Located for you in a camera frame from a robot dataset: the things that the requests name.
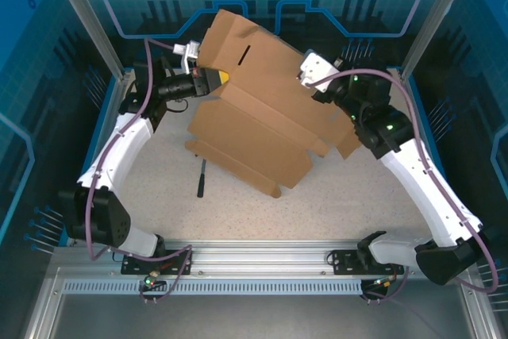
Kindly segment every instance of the yellow label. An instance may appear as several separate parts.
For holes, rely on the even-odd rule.
[[[226,83],[229,80],[229,75],[225,71],[219,71],[219,77],[221,78],[221,83]]]

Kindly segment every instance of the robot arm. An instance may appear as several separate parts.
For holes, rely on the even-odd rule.
[[[353,67],[341,59],[332,65],[316,53],[308,52],[298,78],[304,86],[318,84],[314,100],[334,102],[351,118],[360,142],[397,177],[432,234],[432,238],[414,238],[375,233],[359,245],[359,250],[360,247],[368,247],[368,253],[363,254],[363,257],[367,257],[366,266],[371,261],[373,264],[419,267],[434,283],[446,284],[482,256],[464,220],[486,243],[491,238],[491,232],[484,230],[481,221],[459,200],[421,143],[430,167],[424,166],[410,120],[389,105],[390,81],[365,74],[325,81],[349,69],[387,72],[386,66],[371,58],[357,60]],[[457,216],[450,202],[439,192],[430,173],[437,178],[452,203],[460,208],[464,220]]]
[[[148,104],[141,116],[121,134],[140,110],[147,96],[148,67],[146,57],[134,64],[136,92],[127,94],[122,102],[114,131],[90,168],[79,177],[77,187],[60,192],[60,201],[65,212],[65,225],[69,237],[85,239],[85,210],[87,196],[97,174],[99,158],[114,140],[102,163],[102,170],[94,186],[91,214],[92,241],[119,248],[138,256],[161,256],[165,254],[164,240],[153,233],[138,229],[131,222],[128,212],[119,199],[125,177],[133,162],[164,117],[166,102],[189,97],[201,97],[220,86],[217,71],[189,68],[188,60],[197,58],[199,44],[191,41],[187,45],[175,45],[174,53],[182,56],[183,73],[175,74],[164,57],[157,60],[153,68],[153,87]]]

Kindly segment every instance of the cardboard box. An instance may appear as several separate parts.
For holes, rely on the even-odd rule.
[[[229,80],[198,108],[187,149],[278,198],[312,168],[308,151],[336,147],[346,158],[360,146],[349,118],[314,101],[296,76],[302,53],[242,16],[221,10],[202,42],[199,67]]]

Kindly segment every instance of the work surface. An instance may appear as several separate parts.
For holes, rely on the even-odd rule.
[[[381,229],[429,234],[398,180],[365,148],[347,160],[335,149],[326,158],[313,156],[310,173],[278,199],[207,163],[205,195],[197,198],[202,158],[184,144],[200,102],[166,114],[127,176],[121,200],[140,228],[167,239],[348,239]]]

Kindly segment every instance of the metal bracket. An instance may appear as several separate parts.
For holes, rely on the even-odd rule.
[[[175,250],[167,250],[166,256],[176,252]],[[178,275],[180,268],[183,265],[187,252],[181,253],[179,256],[170,258],[169,260],[160,262],[147,262],[140,261],[134,257],[124,256],[122,261],[120,273],[122,275],[147,275],[152,271],[158,271],[161,275]],[[182,275],[189,275],[191,273],[192,253]]]
[[[333,267],[334,275],[397,275],[404,274],[404,267],[391,264],[369,264],[364,266],[356,250],[333,250],[326,257]]]

